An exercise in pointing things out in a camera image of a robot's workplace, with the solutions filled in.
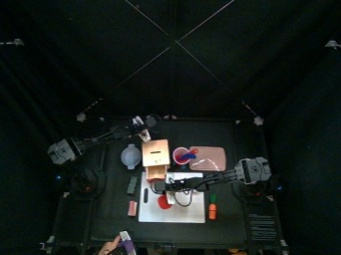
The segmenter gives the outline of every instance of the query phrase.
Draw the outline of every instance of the wooden block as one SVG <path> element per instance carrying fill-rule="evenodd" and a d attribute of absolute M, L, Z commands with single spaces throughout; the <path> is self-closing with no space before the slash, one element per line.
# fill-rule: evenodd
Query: wooden block
<path fill-rule="evenodd" d="M 143 166 L 171 164 L 168 140 L 156 139 L 143 143 Z"/>

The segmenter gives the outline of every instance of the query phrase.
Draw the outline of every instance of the red object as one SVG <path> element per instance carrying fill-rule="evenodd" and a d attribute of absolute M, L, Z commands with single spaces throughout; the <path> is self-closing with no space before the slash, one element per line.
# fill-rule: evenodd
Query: red object
<path fill-rule="evenodd" d="M 159 207 L 163 209 L 163 210 L 167 210 L 171 208 L 171 204 L 168 204 L 167 202 L 167 196 L 165 195 L 161 195 L 159 198 L 157 198 L 157 203 L 159 203 Z"/>

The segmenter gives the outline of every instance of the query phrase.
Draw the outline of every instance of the orange object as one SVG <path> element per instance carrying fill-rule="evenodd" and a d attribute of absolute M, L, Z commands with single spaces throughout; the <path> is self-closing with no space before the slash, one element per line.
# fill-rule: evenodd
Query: orange object
<path fill-rule="evenodd" d="M 216 205 L 214 203 L 207 208 L 207 218 L 216 219 Z"/>

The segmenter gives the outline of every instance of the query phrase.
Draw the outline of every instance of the cutting board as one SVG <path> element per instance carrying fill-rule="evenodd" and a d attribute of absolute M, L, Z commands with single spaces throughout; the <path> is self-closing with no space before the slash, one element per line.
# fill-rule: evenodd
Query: cutting board
<path fill-rule="evenodd" d="M 191 177 L 201 177 L 200 172 L 172 172 L 172 179 L 183 179 Z M 140 190 L 140 222 L 167 222 L 167 223 L 204 223 L 204 201 L 203 192 L 192 192 L 191 204 L 188 207 L 181 207 L 176 203 L 169 209 L 161 209 L 157 203 L 159 195 L 151 190 L 151 184 L 145 180 L 145 173 L 141 176 L 141 190 Z M 184 195 L 177 192 L 175 198 L 180 204 L 187 204 L 189 194 Z"/>

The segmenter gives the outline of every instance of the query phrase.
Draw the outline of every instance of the black table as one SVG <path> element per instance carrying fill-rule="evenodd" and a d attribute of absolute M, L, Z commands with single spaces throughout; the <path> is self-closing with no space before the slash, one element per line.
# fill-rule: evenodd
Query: black table
<path fill-rule="evenodd" d="M 116 121 L 115 125 L 123 125 L 124 121 Z M 218 146 L 223 147 L 226 154 L 226 169 L 232 169 L 236 162 L 243 158 L 263 156 L 266 158 L 266 148 L 262 136 L 262 129 L 252 122 L 240 123 L 220 120 L 175 120 L 159 123 L 160 132 L 151 132 L 152 139 L 167 139 L 169 142 L 169 152 L 179 147 L 191 146 Z M 133 240 L 139 247 L 175 247 L 175 248 L 259 248 L 258 240 L 252 240 L 251 217 L 259 215 L 259 206 L 255 206 L 256 212 L 251 206 L 247 206 L 235 197 L 238 183 L 223 183 L 210 187 L 204 193 L 204 209 L 207 210 L 208 196 L 216 195 L 216 219 L 207 219 L 204 223 L 145 223 L 139 222 L 136 217 L 128 216 L 128 203 L 131 200 L 140 201 L 140 178 L 144 168 L 141 164 L 135 170 L 127 170 L 120 160 L 121 151 L 129 143 L 133 143 L 141 149 L 141 140 L 135 136 L 111 142 L 104 150 L 104 154 L 96 158 L 101 159 L 101 168 L 107 175 L 105 191 L 100 197 L 89 202 L 86 222 L 88 228 L 82 234 L 82 244 L 100 244 L 112 240 L 119 231 L 129 230 L 133 234 Z M 172 165 L 169 171 L 183 171 Z M 135 195 L 127 195 L 127 188 L 131 176 L 139 178 Z M 276 220 L 276 207 L 270 203 L 266 206 L 264 214 L 275 217 L 275 243 L 279 245 L 280 231 Z M 65 237 L 57 238 L 60 243 L 65 242 Z M 267 247 L 272 246 L 272 240 L 262 243 Z"/>

